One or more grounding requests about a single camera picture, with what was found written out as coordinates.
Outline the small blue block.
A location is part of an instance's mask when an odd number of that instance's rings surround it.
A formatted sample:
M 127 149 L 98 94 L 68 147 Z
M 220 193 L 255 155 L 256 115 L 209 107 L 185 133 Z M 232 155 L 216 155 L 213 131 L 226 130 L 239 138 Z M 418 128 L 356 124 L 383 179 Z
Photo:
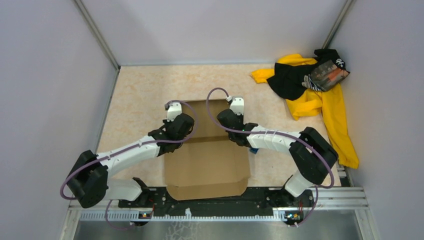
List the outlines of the small blue block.
M 254 155 L 256 155 L 256 154 L 257 154 L 257 152 L 259 151 L 259 149 L 258 149 L 258 148 L 250 148 L 250 149 L 249 149 L 249 151 L 250 151 L 251 153 L 253 153 Z

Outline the brown cardboard box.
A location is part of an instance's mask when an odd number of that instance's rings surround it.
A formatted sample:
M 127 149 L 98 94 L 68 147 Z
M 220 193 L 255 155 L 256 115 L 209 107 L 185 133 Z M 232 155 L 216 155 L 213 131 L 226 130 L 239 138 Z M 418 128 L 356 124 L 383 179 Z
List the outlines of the brown cardboard box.
M 164 182 L 178 201 L 242 195 L 251 176 L 248 148 L 229 140 L 228 133 L 215 125 L 216 117 L 229 106 L 224 99 L 192 100 L 182 107 L 190 116 L 197 113 L 193 137 L 173 153 L 164 155 Z

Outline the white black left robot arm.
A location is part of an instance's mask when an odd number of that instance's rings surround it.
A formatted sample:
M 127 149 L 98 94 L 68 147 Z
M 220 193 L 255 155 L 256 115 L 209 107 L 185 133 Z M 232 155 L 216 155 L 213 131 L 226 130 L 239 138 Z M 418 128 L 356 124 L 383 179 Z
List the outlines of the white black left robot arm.
M 91 208 L 106 200 L 132 202 L 138 207 L 149 203 L 149 188 L 140 178 L 115 179 L 114 175 L 144 160 L 174 152 L 195 125 L 194 119 L 185 113 L 163 123 L 126 146 L 109 152 L 95 154 L 86 150 L 80 154 L 66 178 L 66 185 L 82 208 Z

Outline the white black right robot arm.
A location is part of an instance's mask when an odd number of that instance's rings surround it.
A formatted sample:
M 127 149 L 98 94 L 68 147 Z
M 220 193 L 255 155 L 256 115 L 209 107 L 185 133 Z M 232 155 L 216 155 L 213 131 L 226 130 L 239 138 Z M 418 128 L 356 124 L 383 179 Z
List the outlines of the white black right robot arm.
M 271 130 L 257 123 L 244 123 L 244 117 L 230 109 L 221 111 L 216 118 L 238 146 L 291 155 L 297 171 L 282 188 L 281 199 L 287 206 L 295 206 L 308 188 L 321 185 L 339 158 L 336 150 L 313 127 L 300 132 Z

